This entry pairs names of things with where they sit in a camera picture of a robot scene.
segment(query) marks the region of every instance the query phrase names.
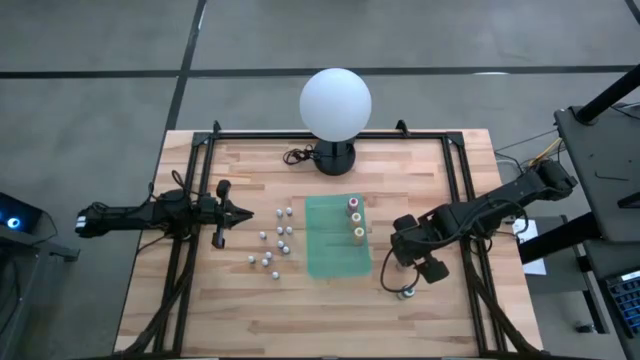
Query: white sphere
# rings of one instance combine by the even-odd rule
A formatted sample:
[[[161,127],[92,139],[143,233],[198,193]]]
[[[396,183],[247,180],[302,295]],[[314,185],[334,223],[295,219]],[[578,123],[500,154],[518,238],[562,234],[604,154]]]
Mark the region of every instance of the white sphere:
[[[302,89],[300,116],[320,139],[345,141],[367,125],[371,116],[371,94],[367,84],[349,70],[322,70]]]

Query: black lamp base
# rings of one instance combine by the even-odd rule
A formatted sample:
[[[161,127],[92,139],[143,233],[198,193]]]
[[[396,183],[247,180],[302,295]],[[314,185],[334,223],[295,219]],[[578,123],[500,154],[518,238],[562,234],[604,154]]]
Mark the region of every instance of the black lamp base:
[[[318,170],[323,174],[342,175],[351,170],[356,161],[356,149],[353,147],[353,141],[336,143],[320,140],[314,150],[320,154],[320,157],[314,161]]]

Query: concrete floor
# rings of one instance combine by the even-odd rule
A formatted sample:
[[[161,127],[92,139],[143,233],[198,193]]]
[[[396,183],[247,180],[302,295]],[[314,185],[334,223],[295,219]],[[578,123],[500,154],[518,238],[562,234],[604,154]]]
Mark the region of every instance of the concrete floor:
[[[0,71],[178,69],[196,3],[0,0]],[[207,4],[193,68],[633,65],[638,36],[623,0],[219,0]],[[499,148],[553,129],[554,110],[589,101],[621,75],[367,76],[368,127],[404,119],[412,128],[488,128]],[[213,120],[226,129],[303,128],[297,103],[305,80],[191,79],[177,128],[209,129]],[[142,200],[175,84],[0,80],[0,191],[48,210],[59,242],[82,249],[75,264],[51,264],[21,358],[111,351],[138,234],[82,240],[72,224],[93,201]],[[505,153],[525,160],[553,139]],[[572,169],[566,154],[562,163]],[[501,170],[511,176],[508,166]],[[580,191],[529,209],[586,211]],[[575,319],[554,315],[572,301],[534,294],[545,348],[593,356],[593,339],[571,332]],[[620,355],[614,341],[602,343],[602,357]]]

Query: translucent green mat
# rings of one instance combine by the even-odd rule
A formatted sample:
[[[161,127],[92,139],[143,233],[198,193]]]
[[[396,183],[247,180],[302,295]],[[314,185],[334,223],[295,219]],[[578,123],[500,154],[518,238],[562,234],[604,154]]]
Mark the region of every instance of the translucent green mat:
[[[359,246],[354,244],[353,229],[346,212],[347,201],[352,197],[359,200],[361,227],[365,230],[364,240]],[[362,195],[309,196],[305,210],[307,265],[312,277],[351,277],[371,273]]]

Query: metal bracket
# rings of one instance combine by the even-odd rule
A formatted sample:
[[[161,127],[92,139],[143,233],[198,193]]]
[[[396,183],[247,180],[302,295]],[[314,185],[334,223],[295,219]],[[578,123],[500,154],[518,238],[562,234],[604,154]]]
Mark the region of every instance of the metal bracket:
[[[460,148],[464,148],[464,136],[461,132],[447,132],[447,138]]]
[[[213,134],[211,134],[211,137],[214,140],[217,140],[220,138],[220,130],[222,130],[222,126],[220,126],[220,123],[218,122],[218,120],[214,120],[213,121]]]
[[[199,132],[194,133],[191,138],[191,146],[200,146],[202,144],[206,144],[211,137],[211,133]]]
[[[398,123],[396,124],[396,130],[400,130],[400,132],[402,132],[402,136],[405,139],[411,137],[411,132],[407,128],[407,124],[404,122],[404,120],[398,120]]]

